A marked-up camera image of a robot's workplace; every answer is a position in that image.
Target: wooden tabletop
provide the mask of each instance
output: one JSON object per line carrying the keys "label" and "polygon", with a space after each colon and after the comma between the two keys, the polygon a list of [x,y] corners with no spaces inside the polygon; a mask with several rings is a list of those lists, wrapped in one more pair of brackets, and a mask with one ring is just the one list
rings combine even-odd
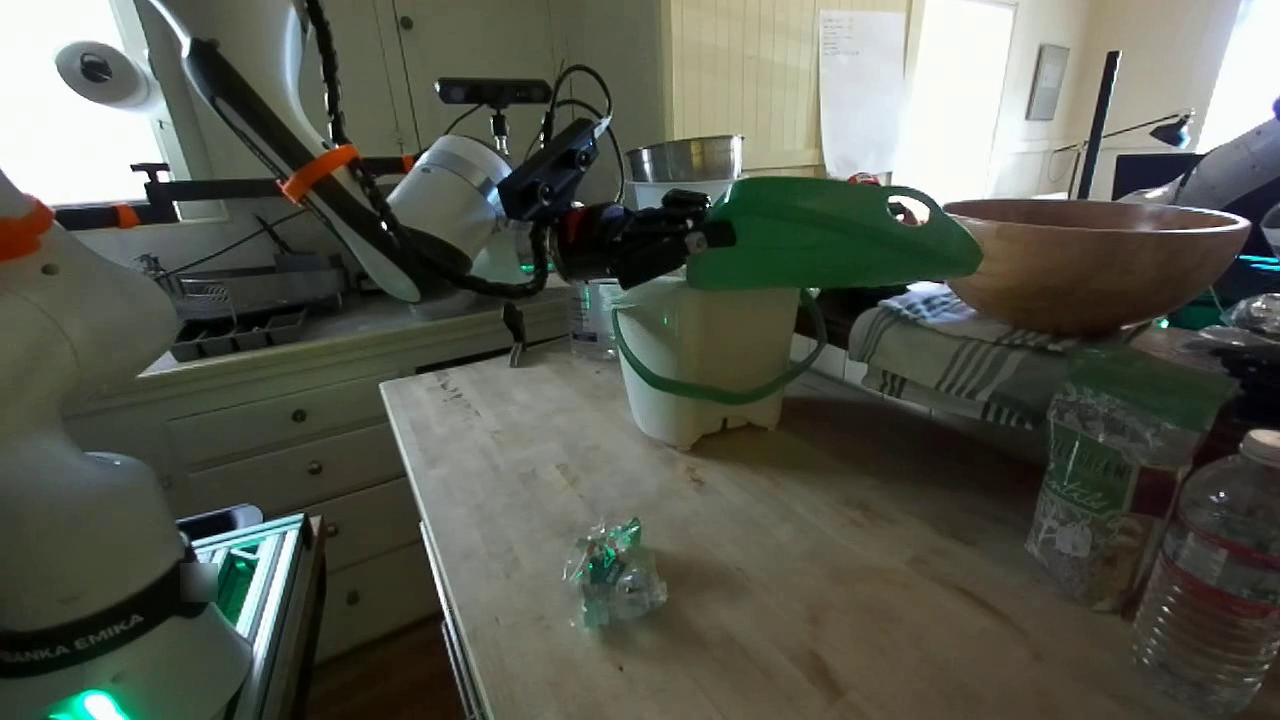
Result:
{"label": "wooden tabletop", "polygon": [[[1036,466],[833,379],[691,454],[620,367],[546,350],[390,379],[386,404],[488,714],[1176,714],[1126,622],[1023,555]],[[577,622],[566,567],[644,520],[670,603]]]}

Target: white robot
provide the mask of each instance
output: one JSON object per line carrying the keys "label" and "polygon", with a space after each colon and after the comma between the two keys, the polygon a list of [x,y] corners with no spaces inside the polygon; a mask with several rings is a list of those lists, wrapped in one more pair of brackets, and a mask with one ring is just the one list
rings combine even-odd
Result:
{"label": "white robot", "polygon": [[226,714],[252,660],[156,472],[62,423],[170,348],[170,294],[0,170],[0,329],[0,714]]}

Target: clear plastic bottle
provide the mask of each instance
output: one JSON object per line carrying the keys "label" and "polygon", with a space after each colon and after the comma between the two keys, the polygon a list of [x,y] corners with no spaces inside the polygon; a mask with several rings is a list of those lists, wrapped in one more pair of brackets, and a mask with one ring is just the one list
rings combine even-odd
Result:
{"label": "clear plastic bottle", "polygon": [[1280,654],[1280,430],[1249,430],[1186,484],[1134,652],[1203,714],[1235,714],[1266,687]]}

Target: green light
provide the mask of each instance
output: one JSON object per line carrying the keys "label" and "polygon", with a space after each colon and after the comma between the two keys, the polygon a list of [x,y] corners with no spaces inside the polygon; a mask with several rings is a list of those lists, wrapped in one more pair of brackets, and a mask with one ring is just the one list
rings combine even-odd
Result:
{"label": "green light", "polygon": [[129,720],[119,700],[112,690],[90,687],[67,700],[62,700],[50,720]]}

